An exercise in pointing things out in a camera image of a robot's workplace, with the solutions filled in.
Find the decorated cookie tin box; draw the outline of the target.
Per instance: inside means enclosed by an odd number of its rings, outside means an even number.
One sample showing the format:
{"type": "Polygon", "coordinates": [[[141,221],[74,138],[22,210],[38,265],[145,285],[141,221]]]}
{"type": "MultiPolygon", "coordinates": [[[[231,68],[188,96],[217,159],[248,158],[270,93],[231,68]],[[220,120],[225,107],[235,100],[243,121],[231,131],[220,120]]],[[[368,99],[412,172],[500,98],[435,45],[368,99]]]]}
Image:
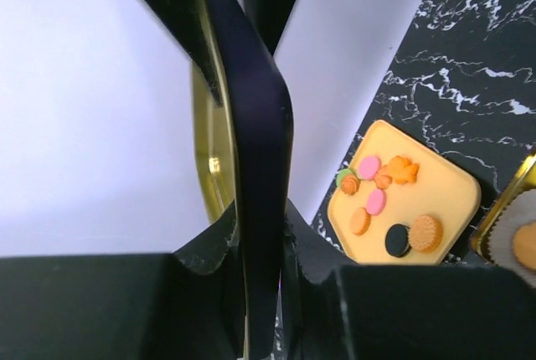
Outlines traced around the decorated cookie tin box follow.
{"type": "Polygon", "coordinates": [[[485,261],[492,263],[488,240],[502,212],[521,193],[535,189],[535,151],[532,151],[514,173],[512,180],[496,202],[487,211],[470,238],[471,249],[485,261]]]}

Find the orange fish shaped cookie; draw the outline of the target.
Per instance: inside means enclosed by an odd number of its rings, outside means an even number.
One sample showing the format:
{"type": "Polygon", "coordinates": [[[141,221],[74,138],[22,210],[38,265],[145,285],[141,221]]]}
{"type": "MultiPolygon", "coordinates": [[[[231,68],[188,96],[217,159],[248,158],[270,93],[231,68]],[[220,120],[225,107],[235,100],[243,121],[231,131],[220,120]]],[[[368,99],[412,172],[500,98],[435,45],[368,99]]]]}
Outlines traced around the orange fish shaped cookie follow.
{"type": "Polygon", "coordinates": [[[535,222],[521,226],[512,239],[513,254],[524,267],[536,269],[536,235],[535,222]]]}

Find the gold tin lid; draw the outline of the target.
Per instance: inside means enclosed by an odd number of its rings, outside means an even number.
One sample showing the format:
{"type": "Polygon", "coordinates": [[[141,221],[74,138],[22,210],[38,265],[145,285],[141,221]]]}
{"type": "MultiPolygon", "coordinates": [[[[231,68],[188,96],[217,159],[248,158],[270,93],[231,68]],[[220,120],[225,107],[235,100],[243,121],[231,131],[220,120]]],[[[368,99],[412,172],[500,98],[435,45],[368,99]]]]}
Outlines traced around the gold tin lid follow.
{"type": "Polygon", "coordinates": [[[271,353],[291,167],[291,97],[274,54],[296,0],[144,0],[225,113],[245,316],[244,355],[271,353]]]}

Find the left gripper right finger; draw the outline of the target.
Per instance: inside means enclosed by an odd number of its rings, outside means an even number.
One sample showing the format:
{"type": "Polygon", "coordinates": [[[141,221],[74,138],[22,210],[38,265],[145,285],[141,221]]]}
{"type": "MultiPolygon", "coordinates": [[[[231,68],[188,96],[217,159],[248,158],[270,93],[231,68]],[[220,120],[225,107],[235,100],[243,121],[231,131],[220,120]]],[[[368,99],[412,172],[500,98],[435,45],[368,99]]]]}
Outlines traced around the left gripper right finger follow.
{"type": "Polygon", "coordinates": [[[287,208],[290,359],[532,359],[535,294],[496,266],[359,265],[287,208]]]}

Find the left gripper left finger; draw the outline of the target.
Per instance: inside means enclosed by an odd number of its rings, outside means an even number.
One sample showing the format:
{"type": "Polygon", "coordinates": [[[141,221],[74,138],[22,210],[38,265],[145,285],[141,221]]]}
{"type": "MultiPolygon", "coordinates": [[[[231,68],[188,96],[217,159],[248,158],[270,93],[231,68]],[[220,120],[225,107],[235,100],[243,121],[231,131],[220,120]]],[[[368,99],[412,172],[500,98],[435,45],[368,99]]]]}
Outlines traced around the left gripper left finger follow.
{"type": "Polygon", "coordinates": [[[235,210],[172,254],[4,258],[4,359],[236,359],[235,210]]]}

